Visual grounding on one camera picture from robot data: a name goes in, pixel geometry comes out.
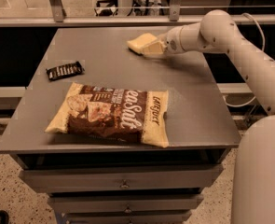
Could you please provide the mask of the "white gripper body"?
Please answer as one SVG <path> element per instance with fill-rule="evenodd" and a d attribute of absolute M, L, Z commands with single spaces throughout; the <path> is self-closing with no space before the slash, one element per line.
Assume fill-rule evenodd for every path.
<path fill-rule="evenodd" d="M 175 27 L 163 35 L 163 42 L 168 53 L 179 54 L 184 52 L 181 45 L 181 30 L 181 27 Z"/>

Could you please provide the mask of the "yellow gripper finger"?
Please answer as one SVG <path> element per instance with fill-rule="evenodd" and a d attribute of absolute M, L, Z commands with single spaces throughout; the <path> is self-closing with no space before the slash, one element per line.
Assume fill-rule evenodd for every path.
<path fill-rule="evenodd" d="M 145 57 L 160 56 L 165 53 L 167 46 L 159 39 L 142 46 L 141 54 Z"/>

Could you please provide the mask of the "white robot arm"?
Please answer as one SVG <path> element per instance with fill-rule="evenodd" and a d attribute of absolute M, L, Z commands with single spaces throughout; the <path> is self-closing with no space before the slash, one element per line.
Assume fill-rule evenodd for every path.
<path fill-rule="evenodd" d="M 225 54 L 265 116 L 243 134 L 235 160 L 231 224 L 275 224 L 275 60 L 248 41 L 231 16 L 213 10 L 198 23 L 155 36 L 142 53 Z"/>

